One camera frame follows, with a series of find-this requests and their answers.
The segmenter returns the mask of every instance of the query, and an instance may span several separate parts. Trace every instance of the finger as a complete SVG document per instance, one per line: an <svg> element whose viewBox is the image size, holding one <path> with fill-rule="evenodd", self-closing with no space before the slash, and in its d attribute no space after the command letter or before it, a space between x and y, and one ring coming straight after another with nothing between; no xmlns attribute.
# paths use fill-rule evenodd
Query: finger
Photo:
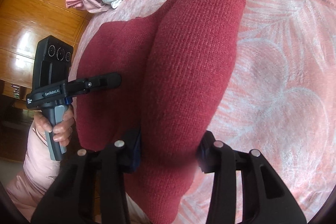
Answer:
<svg viewBox="0 0 336 224"><path fill-rule="evenodd" d="M69 128L73 126L74 123L75 123L75 119L71 118L70 120L62 121L56 124L53 129L54 134L59 134L59 133L67 131Z"/></svg>
<svg viewBox="0 0 336 224"><path fill-rule="evenodd" d="M60 141L59 144L61 146L68 146L68 144L70 143L70 140L69 139L66 139L65 141Z"/></svg>
<svg viewBox="0 0 336 224"><path fill-rule="evenodd" d="M72 132L73 132L73 129L69 128L65 132L54 135L53 139L55 142L65 141L66 139L70 138Z"/></svg>
<svg viewBox="0 0 336 224"><path fill-rule="evenodd" d="M70 120L73 117L74 117L74 108L72 105L69 105L69 108L63 114L63 121Z"/></svg>
<svg viewBox="0 0 336 224"><path fill-rule="evenodd" d="M36 128L39 127L39 131L44 130L47 132L51 132L53 130L53 127L51 126L50 122L46 117L43 116L42 112L35 112L34 121Z"/></svg>
<svg viewBox="0 0 336 224"><path fill-rule="evenodd" d="M40 134L45 133L44 128L41 127L41 126L39 126L39 125L37 125L37 124L36 124L36 130L37 130Z"/></svg>

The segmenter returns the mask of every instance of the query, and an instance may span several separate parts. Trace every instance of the knit fabric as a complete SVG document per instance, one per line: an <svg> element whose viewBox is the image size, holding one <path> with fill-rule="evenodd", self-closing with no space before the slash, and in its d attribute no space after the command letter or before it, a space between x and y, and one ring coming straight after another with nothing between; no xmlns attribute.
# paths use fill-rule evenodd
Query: knit fabric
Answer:
<svg viewBox="0 0 336 224"><path fill-rule="evenodd" d="M194 176L196 149L228 85L245 0L167 0L155 13L108 22L77 77L116 71L122 84L77 98L81 145L101 150L142 128L142 161L126 192L155 224L169 224Z"/></svg>

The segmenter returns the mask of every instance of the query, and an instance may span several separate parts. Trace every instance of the camera lens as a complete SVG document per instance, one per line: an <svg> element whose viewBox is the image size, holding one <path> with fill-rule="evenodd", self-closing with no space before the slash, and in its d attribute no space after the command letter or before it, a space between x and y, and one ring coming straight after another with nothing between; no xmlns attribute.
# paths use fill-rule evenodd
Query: camera lens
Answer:
<svg viewBox="0 0 336 224"><path fill-rule="evenodd" d="M71 53L67 52L67 54L65 55L65 60L69 62L70 59L71 59Z"/></svg>
<svg viewBox="0 0 336 224"><path fill-rule="evenodd" d="M57 50L57 59L62 61L64 58L64 50L62 48L59 48Z"/></svg>
<svg viewBox="0 0 336 224"><path fill-rule="evenodd" d="M50 57L52 57L52 56L54 56L54 54L55 54L55 46L54 45L51 45L50 47L49 47L49 49L48 49L48 54L49 54L49 56Z"/></svg>

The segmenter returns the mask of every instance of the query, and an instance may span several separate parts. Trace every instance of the silver bolt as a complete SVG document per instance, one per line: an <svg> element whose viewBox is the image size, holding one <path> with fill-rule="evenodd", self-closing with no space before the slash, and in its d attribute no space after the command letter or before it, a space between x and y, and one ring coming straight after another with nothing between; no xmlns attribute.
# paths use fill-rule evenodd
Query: silver bolt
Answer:
<svg viewBox="0 0 336 224"><path fill-rule="evenodd" d="M77 151L77 155L78 156L85 156L86 155L86 150L85 149L79 149Z"/></svg>
<svg viewBox="0 0 336 224"><path fill-rule="evenodd" d="M222 141L214 141L213 145L217 148L222 148L224 146L224 143Z"/></svg>
<svg viewBox="0 0 336 224"><path fill-rule="evenodd" d="M259 157L261 155L260 151L258 149L253 149L251 151L251 154L255 157Z"/></svg>
<svg viewBox="0 0 336 224"><path fill-rule="evenodd" d="M114 143L114 146L115 147L123 147L125 145L125 142L123 140L117 140L115 143Z"/></svg>

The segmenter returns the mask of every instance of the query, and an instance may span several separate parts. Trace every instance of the pink bedspread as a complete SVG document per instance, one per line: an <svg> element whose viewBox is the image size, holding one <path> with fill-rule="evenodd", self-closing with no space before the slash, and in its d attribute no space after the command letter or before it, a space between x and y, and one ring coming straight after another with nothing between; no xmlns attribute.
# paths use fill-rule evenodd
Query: pink bedspread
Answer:
<svg viewBox="0 0 336 224"><path fill-rule="evenodd" d="M116 10L96 15L70 79L102 23L144 17L164 2L124 0ZM236 150L260 149L308 220L336 183L335 75L336 0L247 0L235 70L209 130ZM205 223L212 180L195 175L175 223Z"/></svg>

